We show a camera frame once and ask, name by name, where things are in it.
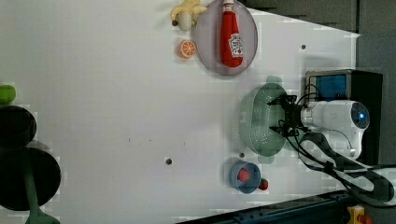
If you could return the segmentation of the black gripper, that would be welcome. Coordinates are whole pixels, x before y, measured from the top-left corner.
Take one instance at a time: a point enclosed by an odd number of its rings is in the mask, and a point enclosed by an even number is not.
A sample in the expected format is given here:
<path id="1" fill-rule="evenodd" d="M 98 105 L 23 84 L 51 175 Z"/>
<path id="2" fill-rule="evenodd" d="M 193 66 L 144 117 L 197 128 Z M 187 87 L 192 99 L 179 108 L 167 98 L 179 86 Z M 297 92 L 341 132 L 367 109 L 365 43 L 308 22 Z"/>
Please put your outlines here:
<path id="1" fill-rule="evenodd" d="M 276 97 L 268 105 L 281 105 L 284 110 L 284 119 L 280 127 L 270 127 L 270 129 L 284 137 L 297 136 L 297 129 L 301 127 L 301 110 L 302 107 L 296 103 L 296 95 L 281 95 Z"/>

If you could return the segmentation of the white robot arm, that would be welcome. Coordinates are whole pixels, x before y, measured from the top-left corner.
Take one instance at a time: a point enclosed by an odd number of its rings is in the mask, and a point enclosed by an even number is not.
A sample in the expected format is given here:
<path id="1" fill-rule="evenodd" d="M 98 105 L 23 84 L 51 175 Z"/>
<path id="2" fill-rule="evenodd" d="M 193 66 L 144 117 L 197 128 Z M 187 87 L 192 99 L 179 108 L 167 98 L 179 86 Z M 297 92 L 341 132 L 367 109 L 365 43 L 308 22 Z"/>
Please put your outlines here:
<path id="1" fill-rule="evenodd" d="M 377 208 L 395 206 L 395 166 L 358 161 L 370 125 L 363 104 L 334 100 L 301 105 L 294 95 L 280 95 L 268 105 L 283 109 L 284 117 L 273 131 L 286 138 L 307 168 L 338 180 L 362 203 Z"/>

